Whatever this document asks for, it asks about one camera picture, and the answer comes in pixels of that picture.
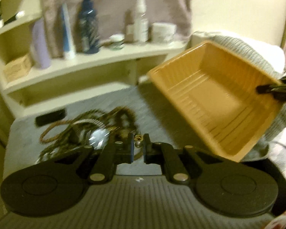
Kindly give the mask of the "orange plastic tray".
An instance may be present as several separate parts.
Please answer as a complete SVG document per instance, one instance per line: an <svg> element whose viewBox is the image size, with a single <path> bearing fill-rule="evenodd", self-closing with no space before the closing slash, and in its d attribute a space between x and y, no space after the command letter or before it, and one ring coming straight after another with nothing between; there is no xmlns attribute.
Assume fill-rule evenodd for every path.
<svg viewBox="0 0 286 229"><path fill-rule="evenodd" d="M279 80L209 40L153 68L148 77L211 152L235 162L254 147L283 106L256 90Z"/></svg>

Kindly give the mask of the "grey shaggy rug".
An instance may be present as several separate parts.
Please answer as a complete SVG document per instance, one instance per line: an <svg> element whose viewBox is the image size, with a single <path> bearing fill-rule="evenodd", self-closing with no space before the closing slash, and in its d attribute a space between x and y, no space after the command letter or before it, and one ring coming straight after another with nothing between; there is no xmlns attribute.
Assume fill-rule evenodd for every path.
<svg viewBox="0 0 286 229"><path fill-rule="evenodd" d="M186 145L207 148L198 134L151 83L74 102L63 106L63 109L67 114L65 118L72 119L88 110L110 111L118 106L127 107L135 113L139 131L149 134L153 142L166 142L178 149ZM46 127L35 125L37 116L32 114L17 118L12 123L4 158L4 177L35 164L45 148L39 138Z"/></svg>

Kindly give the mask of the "white pillow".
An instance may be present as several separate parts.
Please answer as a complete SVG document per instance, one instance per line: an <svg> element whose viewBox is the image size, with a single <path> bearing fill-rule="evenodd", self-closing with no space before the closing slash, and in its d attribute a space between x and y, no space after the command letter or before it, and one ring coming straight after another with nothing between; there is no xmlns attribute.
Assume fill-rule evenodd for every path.
<svg viewBox="0 0 286 229"><path fill-rule="evenodd" d="M244 41L255 51L257 51L266 61L268 61L268 63L276 72L283 74L285 68L285 55L284 51L279 46L242 36L233 31L195 31L191 38L192 46L199 44L204 40L211 39L215 36L227 36Z"/></svg>

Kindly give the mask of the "black rectangular remote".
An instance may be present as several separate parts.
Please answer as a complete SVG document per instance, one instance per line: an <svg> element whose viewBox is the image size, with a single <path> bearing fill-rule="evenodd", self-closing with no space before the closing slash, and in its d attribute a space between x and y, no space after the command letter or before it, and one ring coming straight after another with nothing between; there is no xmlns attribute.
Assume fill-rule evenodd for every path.
<svg viewBox="0 0 286 229"><path fill-rule="evenodd" d="M44 125L48 125L62 120L66 117L66 114L67 113L65 109L60 109L47 114L43 114L35 118L35 124L37 127L42 127Z"/></svg>

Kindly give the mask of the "blue white tube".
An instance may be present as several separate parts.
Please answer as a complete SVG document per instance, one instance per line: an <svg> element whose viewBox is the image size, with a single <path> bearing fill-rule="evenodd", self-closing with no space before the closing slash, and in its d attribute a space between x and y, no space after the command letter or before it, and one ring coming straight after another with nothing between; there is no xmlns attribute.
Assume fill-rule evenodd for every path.
<svg viewBox="0 0 286 229"><path fill-rule="evenodd" d="M63 33L63 57L65 60L72 60L75 58L76 49L72 37L70 18L66 3L61 6L61 22Z"/></svg>

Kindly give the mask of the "small green white jar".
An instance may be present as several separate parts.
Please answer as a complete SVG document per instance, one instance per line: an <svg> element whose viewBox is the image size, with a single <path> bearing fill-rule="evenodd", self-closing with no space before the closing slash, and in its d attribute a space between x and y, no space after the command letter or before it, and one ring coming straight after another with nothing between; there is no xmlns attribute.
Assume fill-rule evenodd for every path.
<svg viewBox="0 0 286 229"><path fill-rule="evenodd" d="M124 39L125 36L124 34L114 34L111 35L109 40L110 40L110 48L112 50L120 50L124 47Z"/></svg>

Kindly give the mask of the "white cream jar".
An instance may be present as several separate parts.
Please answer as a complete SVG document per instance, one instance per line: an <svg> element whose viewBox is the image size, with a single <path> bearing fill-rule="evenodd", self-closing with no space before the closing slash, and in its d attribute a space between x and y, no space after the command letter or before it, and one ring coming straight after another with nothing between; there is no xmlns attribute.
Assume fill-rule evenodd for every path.
<svg viewBox="0 0 286 229"><path fill-rule="evenodd" d="M169 44L174 41L177 26L168 22L155 22L152 24L151 39L155 44Z"/></svg>

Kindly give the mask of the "cream wooden shelf unit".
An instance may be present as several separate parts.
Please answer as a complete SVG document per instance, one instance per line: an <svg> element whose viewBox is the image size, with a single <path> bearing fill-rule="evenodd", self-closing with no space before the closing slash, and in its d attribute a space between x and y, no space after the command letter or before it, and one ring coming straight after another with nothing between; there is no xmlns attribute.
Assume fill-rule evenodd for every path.
<svg viewBox="0 0 286 229"><path fill-rule="evenodd" d="M0 94L15 117L137 85L146 72L185 49L181 42L128 44L118 51L103 48L95 55L78 54L72 60L56 58L49 68L33 67L25 77L7 82L3 69L13 58L29 52L30 26L40 19L42 10L40 0L1 0L1 6L5 18L25 12L24 17L0 28Z"/></svg>

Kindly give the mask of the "small brown bottle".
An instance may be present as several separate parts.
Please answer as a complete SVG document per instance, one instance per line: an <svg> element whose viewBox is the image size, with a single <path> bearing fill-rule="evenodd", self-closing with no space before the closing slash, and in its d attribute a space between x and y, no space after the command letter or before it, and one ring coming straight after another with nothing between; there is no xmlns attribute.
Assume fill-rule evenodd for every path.
<svg viewBox="0 0 286 229"><path fill-rule="evenodd" d="M124 16L124 31L125 31L125 42L130 43L133 41L133 17L131 10L127 10Z"/></svg>

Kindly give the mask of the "lavender tube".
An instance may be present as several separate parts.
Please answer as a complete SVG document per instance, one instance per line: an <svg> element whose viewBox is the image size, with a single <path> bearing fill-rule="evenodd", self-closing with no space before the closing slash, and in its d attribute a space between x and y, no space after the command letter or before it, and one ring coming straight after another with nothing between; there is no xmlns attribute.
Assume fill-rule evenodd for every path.
<svg viewBox="0 0 286 229"><path fill-rule="evenodd" d="M36 67L46 69L51 65L51 58L47 49L44 19L36 20L31 26L30 52Z"/></svg>

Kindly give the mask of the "dark blue spray bottle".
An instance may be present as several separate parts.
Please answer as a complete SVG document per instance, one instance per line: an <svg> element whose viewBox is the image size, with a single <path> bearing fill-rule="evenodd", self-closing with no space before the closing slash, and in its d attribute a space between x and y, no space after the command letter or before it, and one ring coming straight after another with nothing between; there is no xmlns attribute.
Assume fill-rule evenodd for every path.
<svg viewBox="0 0 286 229"><path fill-rule="evenodd" d="M100 50L99 22L93 0L83 0L78 16L83 52L95 54Z"/></svg>

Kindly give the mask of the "mauve hanging towel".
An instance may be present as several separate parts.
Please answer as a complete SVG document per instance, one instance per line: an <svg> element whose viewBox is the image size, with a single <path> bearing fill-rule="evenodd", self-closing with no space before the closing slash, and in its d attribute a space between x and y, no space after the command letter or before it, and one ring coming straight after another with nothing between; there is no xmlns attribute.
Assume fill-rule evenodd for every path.
<svg viewBox="0 0 286 229"><path fill-rule="evenodd" d="M81 51L78 15L83 0L41 0L47 44L51 57L63 55L60 8L66 3L74 44ZM107 39L115 33L125 31L134 22L137 0L92 0L99 21L99 36ZM147 19L154 22L176 24L176 40L187 41L192 34L192 0L146 0Z"/></svg>

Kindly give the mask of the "tan cardboard box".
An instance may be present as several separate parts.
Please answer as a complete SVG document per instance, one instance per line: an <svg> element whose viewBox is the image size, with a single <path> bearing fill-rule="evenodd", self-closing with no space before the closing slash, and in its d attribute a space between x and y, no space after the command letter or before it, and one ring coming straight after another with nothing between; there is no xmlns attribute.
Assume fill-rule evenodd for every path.
<svg viewBox="0 0 286 229"><path fill-rule="evenodd" d="M32 60L30 54L26 54L7 63L3 73L7 82L12 82L21 77L25 77L31 68Z"/></svg>

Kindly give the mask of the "white clear pump bottle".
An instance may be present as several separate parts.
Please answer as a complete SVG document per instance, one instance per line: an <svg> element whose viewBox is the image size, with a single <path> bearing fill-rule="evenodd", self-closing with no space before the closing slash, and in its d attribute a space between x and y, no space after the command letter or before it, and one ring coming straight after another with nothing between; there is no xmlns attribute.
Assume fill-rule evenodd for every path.
<svg viewBox="0 0 286 229"><path fill-rule="evenodd" d="M134 19L134 42L136 44L145 44L148 41L149 23L146 16L146 0L137 0Z"/></svg>

